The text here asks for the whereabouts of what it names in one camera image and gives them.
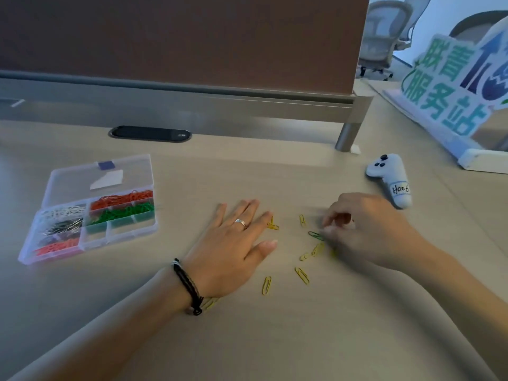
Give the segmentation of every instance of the forearm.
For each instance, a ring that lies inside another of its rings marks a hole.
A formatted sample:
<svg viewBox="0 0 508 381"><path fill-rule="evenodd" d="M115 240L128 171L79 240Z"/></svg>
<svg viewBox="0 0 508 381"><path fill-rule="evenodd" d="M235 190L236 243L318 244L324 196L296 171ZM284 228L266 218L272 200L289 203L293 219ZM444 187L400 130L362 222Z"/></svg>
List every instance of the forearm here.
<svg viewBox="0 0 508 381"><path fill-rule="evenodd" d="M111 379L136 349L190 300L172 270L163 269L11 380Z"/></svg>
<svg viewBox="0 0 508 381"><path fill-rule="evenodd" d="M508 304L435 247L406 273L435 298L499 379L508 379Z"/></svg>

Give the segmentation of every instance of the black braided bracelet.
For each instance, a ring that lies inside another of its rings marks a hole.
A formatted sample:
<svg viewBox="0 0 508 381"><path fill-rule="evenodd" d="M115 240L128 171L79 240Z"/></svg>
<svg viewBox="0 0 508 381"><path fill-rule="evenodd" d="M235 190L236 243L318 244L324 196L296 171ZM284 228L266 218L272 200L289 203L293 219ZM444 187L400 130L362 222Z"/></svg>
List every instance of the black braided bracelet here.
<svg viewBox="0 0 508 381"><path fill-rule="evenodd" d="M182 268L178 258L175 258L175 260L171 263L171 266L173 266L173 270L175 270L176 275L178 275L178 278L180 278L183 286L186 288L192 298L192 303L190 306L194 309L193 314L200 315L203 312L201 310L201 302L203 301L203 297L199 296L199 291L196 288L196 285Z"/></svg>

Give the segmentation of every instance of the silver ring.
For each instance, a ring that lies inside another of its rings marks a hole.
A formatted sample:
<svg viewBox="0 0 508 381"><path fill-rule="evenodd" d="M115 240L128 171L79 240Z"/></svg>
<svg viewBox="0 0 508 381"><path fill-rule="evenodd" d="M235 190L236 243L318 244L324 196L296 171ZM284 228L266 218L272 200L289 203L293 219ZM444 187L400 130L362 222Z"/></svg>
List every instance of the silver ring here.
<svg viewBox="0 0 508 381"><path fill-rule="evenodd" d="M243 229L244 229L244 230L247 230L247 225L245 224L245 222L244 222L243 220L241 220L241 219L237 219L237 220L236 220L236 221L234 221L233 223L237 223L237 222L238 222L238 223L243 224Z"/></svg>

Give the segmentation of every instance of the desk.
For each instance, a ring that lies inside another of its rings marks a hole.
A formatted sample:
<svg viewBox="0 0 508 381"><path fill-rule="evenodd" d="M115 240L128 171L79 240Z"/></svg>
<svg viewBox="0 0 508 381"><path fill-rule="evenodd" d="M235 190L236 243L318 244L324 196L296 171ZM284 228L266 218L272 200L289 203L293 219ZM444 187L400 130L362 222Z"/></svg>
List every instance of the desk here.
<svg viewBox="0 0 508 381"><path fill-rule="evenodd" d="M121 380L494 379L437 303L400 273L350 268L329 254L308 262L307 236L341 192L381 193L364 176L399 153L410 222L508 300L508 177L462 171L422 128L376 96L358 134L362 154L333 144L194 135L183 144L116 140L106 128L0 123L0 379L9 377L182 256L218 202L259 198L279 240L253 278L199 318L180 315L144 345ZM149 237L24 266L17 256L51 170L150 153L160 229ZM486 195L477 189L488 186ZM302 230L298 215L306 215ZM306 286L294 272L304 267ZM261 295L272 276L268 296Z"/></svg>

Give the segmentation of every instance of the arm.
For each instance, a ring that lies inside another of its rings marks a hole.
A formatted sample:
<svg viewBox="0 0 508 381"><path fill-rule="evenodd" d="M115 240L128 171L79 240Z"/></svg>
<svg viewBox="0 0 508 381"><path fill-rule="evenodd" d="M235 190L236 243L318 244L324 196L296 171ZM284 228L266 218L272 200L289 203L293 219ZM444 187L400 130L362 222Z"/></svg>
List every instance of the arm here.
<svg viewBox="0 0 508 381"><path fill-rule="evenodd" d="M263 241L271 213L252 221L257 200L242 201L224 218L225 204L198 243L182 259L187 274L203 297L223 297L242 286L257 265L277 246ZM235 219L249 227L244 230ZM131 355L164 326L171 316L190 306L190 295L171 267L54 347L11 378L11 381L107 380L114 378Z"/></svg>
<svg viewBox="0 0 508 381"><path fill-rule="evenodd" d="M346 226L353 219L354 226ZM323 234L359 257L399 270L440 304L499 379L508 379L508 304L452 256L426 241L385 199L342 194Z"/></svg>

